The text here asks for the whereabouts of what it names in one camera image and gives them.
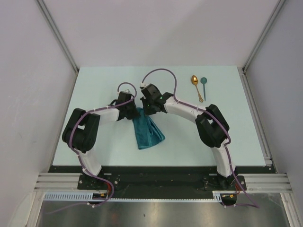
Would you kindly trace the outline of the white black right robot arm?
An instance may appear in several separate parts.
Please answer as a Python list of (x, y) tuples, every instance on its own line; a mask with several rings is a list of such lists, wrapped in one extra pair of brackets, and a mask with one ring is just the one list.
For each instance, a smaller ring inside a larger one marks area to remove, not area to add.
[(142, 84), (140, 89), (146, 115), (160, 112), (174, 114), (196, 125), (201, 141), (213, 152), (217, 166), (218, 186), (223, 190), (231, 189), (236, 181), (235, 165), (228, 151), (228, 145), (231, 143), (228, 134), (230, 127), (219, 108), (215, 105), (193, 106), (177, 100), (172, 93), (162, 94), (153, 84)]

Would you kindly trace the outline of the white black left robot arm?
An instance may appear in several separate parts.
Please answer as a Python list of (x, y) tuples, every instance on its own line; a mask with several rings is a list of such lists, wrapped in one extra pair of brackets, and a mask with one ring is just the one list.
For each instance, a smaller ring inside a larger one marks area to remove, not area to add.
[(112, 191), (114, 183), (101, 175), (102, 164), (95, 152), (121, 153), (134, 148), (132, 120), (140, 116), (129, 91), (120, 91), (118, 98), (106, 107), (85, 111), (73, 110), (62, 133), (62, 140), (76, 154), (82, 173), (89, 176), (94, 189), (104, 184)]

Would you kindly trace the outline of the teal satin napkin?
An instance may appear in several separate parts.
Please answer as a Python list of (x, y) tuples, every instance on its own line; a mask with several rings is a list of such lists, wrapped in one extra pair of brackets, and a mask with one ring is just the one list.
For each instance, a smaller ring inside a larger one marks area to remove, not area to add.
[(139, 150), (158, 145), (165, 140), (164, 134), (150, 116), (144, 114), (144, 109), (137, 107), (139, 117), (133, 119), (135, 138)]

